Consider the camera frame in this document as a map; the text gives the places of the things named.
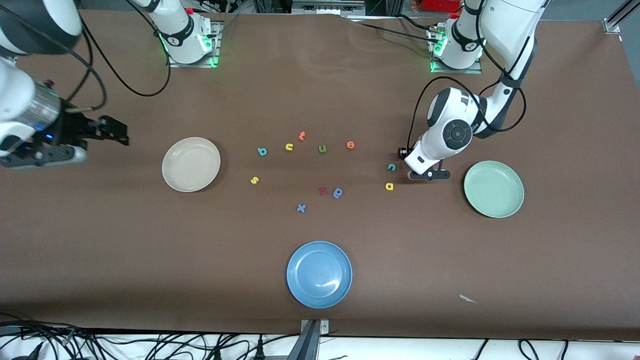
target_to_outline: blue plate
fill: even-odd
[[[314,309],[338,304],[347,296],[352,278],[347,254],[327,241],[302,245],[287,267],[289,290],[301,304]]]

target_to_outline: beige plate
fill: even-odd
[[[220,171],[220,152],[203,138],[186,138],[171,146],[162,161],[162,176],[179,192],[204,189]]]

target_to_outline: green plate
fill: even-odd
[[[524,201],[524,186],[518,174],[498,161],[482,161],[465,176],[465,195],[483,215],[506,218],[515,214]]]

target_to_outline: black cable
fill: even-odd
[[[114,344],[114,345],[130,345],[130,344],[133,344],[133,343],[143,343],[143,342],[157,343],[158,342],[157,339],[136,339],[136,340],[131,340],[131,341],[115,341],[115,340],[111,340],[109,338],[105,338],[105,337],[102,337],[102,336],[98,337],[98,339],[99,340],[104,340],[104,341],[106,341],[108,343],[111,343],[111,344]],[[181,341],[163,341],[163,340],[160,340],[160,342],[161,343],[167,343],[167,344],[176,344],[176,345],[183,344],[183,342],[181,342]],[[192,345],[192,344],[189,344],[188,347],[195,348],[197,350],[206,350],[206,351],[214,349],[213,347],[207,347],[207,346],[199,347],[197,345]]]
[[[82,345],[78,344],[78,341],[76,339],[76,337],[72,337],[71,341],[74,342],[74,344],[76,344],[76,358],[79,356],[81,359],[84,359],[84,356],[82,355],[82,348],[86,345],[86,340],[84,341],[84,343]]]
[[[478,6],[479,13],[476,15],[476,37],[478,39],[478,42],[480,43],[480,47],[482,47],[482,50],[486,54],[486,57],[489,58],[489,60],[491,60],[491,62],[495,65],[495,67],[497,67],[498,70],[500,70],[500,72],[503,73],[508,79],[513,80],[513,78],[507,72],[507,70],[505,70],[504,67],[501,67],[500,64],[498,64],[498,62],[495,61],[493,56],[486,50],[482,37],[480,36],[480,16],[482,15],[482,11],[484,10],[485,1],[486,0],[480,0],[480,5]]]
[[[181,337],[181,336],[182,336],[182,334],[176,334],[176,335],[173,335],[173,339],[172,339],[172,341],[173,341],[173,340],[176,340],[177,338],[179,338],[179,337]],[[169,335],[169,336],[167,336],[165,339],[167,340],[167,339],[169,339],[169,338],[171,338],[171,337],[172,337],[172,335]],[[158,352],[160,352],[160,350],[162,350],[165,346],[167,346],[167,343],[163,343],[163,344],[162,344],[161,346],[159,346],[159,347],[158,347],[158,344],[156,344],[156,346],[154,346],[154,347],[151,349],[151,351],[150,351],[150,352],[147,354],[147,356],[145,357],[145,360],[151,360],[151,359],[154,359],[154,358],[156,357],[156,355],[158,354]]]
[[[564,356],[566,355],[566,349],[569,348],[569,340],[564,341],[564,349],[562,350],[562,355],[560,355],[560,360],[564,360]]]
[[[171,359],[173,356],[176,356],[176,355],[179,353],[179,351],[180,351],[180,350],[182,350],[183,348],[185,348],[186,346],[188,346],[188,345],[189,345],[189,343],[191,343],[192,341],[196,340],[197,338],[199,338],[199,337],[201,337],[201,336],[202,336],[202,335],[201,335],[201,334],[199,334],[199,335],[194,336],[194,337],[193,337],[193,338],[191,338],[190,340],[187,340],[187,341],[183,342],[179,347],[177,347],[177,348],[176,348],[176,349],[175,349],[175,350],[174,350],[174,351],[173,351],[169,356],[167,356],[165,359]]]
[[[86,46],[89,50],[89,65],[93,66],[93,46],[91,46],[91,42],[89,41],[89,37],[86,34],[86,31],[83,29],[82,30],[82,36],[84,38],[84,41],[86,42]],[[69,95],[69,97],[67,97],[67,101],[71,101],[74,97],[76,97],[76,95],[78,94],[78,92],[80,92],[80,89],[82,89],[82,87],[84,86],[84,83],[86,82],[86,80],[89,78],[89,69],[86,69],[84,71],[84,75],[82,76],[82,79],[80,80],[80,82],[78,83],[78,85],[76,85],[76,88],[74,89],[74,91],[71,92],[71,95]]]
[[[277,338],[273,338],[273,339],[270,339],[270,340],[267,340],[267,341],[263,342],[262,345],[267,345],[268,343],[272,343],[272,342],[278,341],[280,339],[290,338],[291,336],[299,336],[299,334],[290,334],[290,335],[279,336]],[[244,354],[240,355],[236,360],[242,360],[243,357],[246,358],[249,354],[251,354],[252,351],[254,351],[257,348],[258,348],[258,345],[252,347],[251,349],[247,350]]]
[[[7,7],[5,7],[4,5],[0,4],[0,10],[4,11],[8,15],[11,15],[15,20],[18,20],[22,25],[26,26],[31,31],[36,32],[38,35],[40,35],[41,37],[44,37],[48,41],[52,42],[53,44],[55,44],[59,48],[63,49],[68,54],[71,54],[71,56],[76,58],[77,61],[80,61],[87,68],[87,70],[89,70],[93,74],[93,76],[95,76],[95,79],[98,81],[98,85],[100,85],[100,90],[102,91],[102,100],[101,100],[101,102],[98,105],[92,106],[89,109],[95,111],[95,110],[103,108],[104,105],[106,105],[106,103],[107,103],[107,89],[104,86],[104,82],[102,82],[102,78],[100,77],[100,75],[98,75],[98,72],[91,65],[89,65],[89,63],[86,62],[82,58],[82,56],[78,55],[75,51],[73,51],[73,50],[69,49],[68,47],[64,46],[59,41],[53,39],[52,37],[50,37],[49,35],[47,35],[43,31],[40,31],[35,26],[31,25],[31,23],[29,23],[25,18],[21,17],[20,15],[16,14],[13,11],[7,9]]]
[[[191,357],[191,360],[194,360],[193,354],[191,352],[188,352],[188,351],[178,352],[176,354],[173,354],[172,356],[167,356],[164,360],[171,360],[171,358],[173,356],[178,356],[178,355],[183,355],[183,354],[189,354],[189,356]]]
[[[482,91],[480,91],[480,93],[478,95],[482,95],[485,91],[489,90],[490,88],[494,87],[495,85],[498,85],[498,83],[500,83],[500,79],[496,80],[496,82],[494,82],[493,84],[487,86],[486,88],[482,89]]]
[[[513,69],[516,67],[516,65],[518,64],[518,61],[520,61],[520,58],[522,57],[522,54],[524,53],[524,49],[527,48],[527,44],[529,43],[529,39],[531,37],[527,37],[527,40],[525,40],[524,45],[522,46],[522,48],[520,49],[520,53],[518,53],[518,57],[516,58],[516,61],[513,62],[513,65],[511,66],[511,68],[509,69],[509,75],[511,75],[511,72],[513,72]]]
[[[144,14],[142,14],[137,8],[135,8],[136,11],[138,11],[140,13],[140,15],[142,17],[144,17],[145,19],[147,18],[146,16],[144,16]],[[161,42],[161,47],[164,51],[164,54],[166,55],[166,80],[164,81],[164,85],[157,91],[152,92],[150,94],[145,94],[142,92],[139,92],[137,90],[135,90],[134,88],[132,88],[131,86],[129,86],[129,84],[127,84],[126,81],[124,81],[124,79],[122,79],[122,76],[120,76],[120,74],[118,73],[118,71],[116,71],[116,69],[113,67],[113,65],[111,64],[111,62],[109,61],[109,59],[107,58],[106,54],[104,54],[104,51],[102,50],[102,48],[100,47],[100,45],[98,44],[98,41],[95,40],[95,37],[93,37],[93,34],[91,33],[91,30],[89,30],[89,27],[86,25],[86,23],[84,22],[84,19],[81,19],[82,21],[82,25],[84,30],[86,31],[86,33],[89,35],[89,37],[91,38],[91,41],[93,42],[93,44],[95,45],[96,50],[98,50],[98,53],[100,53],[100,55],[102,56],[102,59],[104,59],[104,62],[107,63],[107,66],[109,67],[109,69],[111,69],[111,72],[116,76],[116,78],[118,78],[118,80],[120,81],[121,84],[124,85],[124,87],[127,88],[127,90],[131,91],[132,93],[138,95],[138,96],[143,96],[143,97],[152,97],[152,96],[156,96],[157,94],[160,94],[162,91],[164,91],[164,89],[166,88],[166,86],[169,84],[169,80],[171,80],[171,66],[169,64],[169,54],[167,53],[166,49],[164,48],[164,44],[162,44],[162,40],[160,40]],[[157,31],[157,28],[154,26],[153,27],[154,32]]]
[[[238,344],[242,344],[242,343],[247,343],[247,344],[249,344],[249,346],[251,346],[251,343],[248,340],[239,340],[239,341],[236,341],[235,343],[223,345],[223,346],[220,347],[220,349],[234,347],[234,346],[236,346]]]
[[[16,320],[16,321],[13,321],[13,322],[3,322],[4,324],[11,323],[11,324],[16,324],[16,325],[19,325],[19,326],[22,326],[22,327],[27,327],[28,329],[31,329],[31,330],[35,331],[37,334],[39,334],[40,337],[45,338],[47,340],[47,342],[51,345],[51,348],[52,348],[52,350],[54,352],[56,360],[59,359],[58,351],[56,350],[56,347],[53,345],[53,341],[52,340],[55,340],[57,343],[59,343],[62,346],[62,348],[65,349],[65,351],[67,352],[67,354],[69,355],[69,357],[71,359],[75,359],[75,357],[73,355],[73,352],[71,352],[71,350],[69,350],[69,348],[60,339],[58,339],[58,337],[56,335],[54,335],[49,329],[45,329],[45,328],[41,327],[39,322],[34,322],[34,321],[31,321],[31,320],[24,320],[24,319],[20,318],[19,316],[15,316],[15,315],[8,314],[8,313],[0,312],[0,315],[7,316],[7,317],[10,317],[10,318],[14,318]]]
[[[422,96],[424,95],[424,92],[429,88],[429,86],[434,83],[437,80],[440,79],[447,79],[447,80],[451,80],[454,83],[458,84],[460,87],[462,87],[463,89],[465,89],[465,91],[467,91],[469,94],[471,94],[469,97],[473,100],[473,102],[476,104],[477,109],[478,109],[478,114],[480,114],[480,116],[482,117],[483,122],[486,124],[486,126],[491,129],[492,131],[495,131],[497,133],[504,133],[506,131],[509,131],[511,129],[513,129],[514,127],[516,127],[520,121],[522,121],[522,119],[524,118],[524,115],[527,113],[527,98],[524,95],[524,92],[522,92],[522,90],[520,88],[517,88],[516,91],[520,92],[520,95],[522,96],[522,114],[520,114],[520,117],[518,118],[518,120],[516,120],[516,122],[513,123],[513,125],[505,128],[505,129],[496,129],[495,127],[493,127],[491,124],[489,124],[489,122],[487,121],[486,117],[484,116],[484,113],[482,111],[482,107],[480,106],[480,103],[478,102],[478,100],[476,99],[475,96],[473,96],[473,91],[471,91],[471,89],[469,89],[466,85],[464,85],[462,82],[460,82],[457,79],[454,79],[450,76],[438,76],[437,78],[433,78],[431,81],[429,81],[429,83],[427,83],[427,85],[424,86],[424,88],[422,89],[422,92],[420,93],[420,96],[418,96],[418,101],[415,103],[415,109],[413,110],[413,118],[411,120],[411,127],[409,128],[409,135],[407,136],[406,139],[406,148],[409,149],[410,148],[410,144],[411,144],[411,133],[413,132],[413,124],[415,123],[415,116],[418,112],[418,107],[420,106],[420,100],[422,99]]]
[[[527,356],[527,354],[524,353],[524,349],[522,348],[522,343],[527,344],[531,348],[531,351],[533,352],[533,356],[536,358],[536,360],[540,360],[540,358],[538,357],[538,353],[536,352],[536,349],[533,348],[533,345],[531,345],[529,340],[525,340],[525,339],[518,340],[518,348],[520,349],[520,353],[522,354],[522,356],[526,357],[527,360],[533,360],[529,356]]]
[[[486,344],[488,342],[489,342],[489,339],[484,339],[484,342],[482,343],[482,345],[480,345],[480,348],[478,349],[478,352],[476,353],[476,357],[474,357],[473,360],[480,359],[480,355],[482,355],[482,350],[484,350],[484,347],[486,346]]]
[[[405,15],[403,13],[399,13],[397,15],[394,15],[394,17],[401,17],[404,20],[407,20],[408,22],[410,22],[411,25],[415,26],[416,28],[423,29],[423,30],[428,30],[429,29],[429,26],[420,25],[417,22],[413,21],[413,19],[411,19],[409,16],[407,16],[407,15]]]
[[[20,335],[14,336],[13,339],[7,341],[6,343],[2,344],[2,346],[0,346],[0,350],[2,350],[5,346],[7,346],[9,343],[11,343],[13,340],[19,339]]]
[[[367,26],[368,28],[378,29],[378,30],[382,30],[382,31],[388,31],[390,33],[402,35],[404,37],[416,38],[416,39],[424,40],[424,41],[427,41],[427,42],[438,42],[438,40],[436,40],[434,38],[419,37],[419,36],[416,36],[416,35],[402,33],[400,31],[396,31],[396,30],[391,30],[391,29],[387,29],[387,28],[381,28],[381,27],[375,26],[375,25],[362,24],[361,22],[359,22],[359,24],[362,25],[362,26]]]

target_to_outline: plate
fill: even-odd
[[[287,267],[291,294],[304,306],[314,309],[338,304],[347,296],[352,278],[347,254],[327,241],[302,245],[291,256]]]
[[[164,181],[179,192],[204,189],[220,171],[220,152],[203,138],[186,138],[175,143],[164,155]]]
[[[465,195],[483,215],[506,218],[515,214],[524,201],[524,186],[518,174],[498,161],[482,161],[465,176]]]

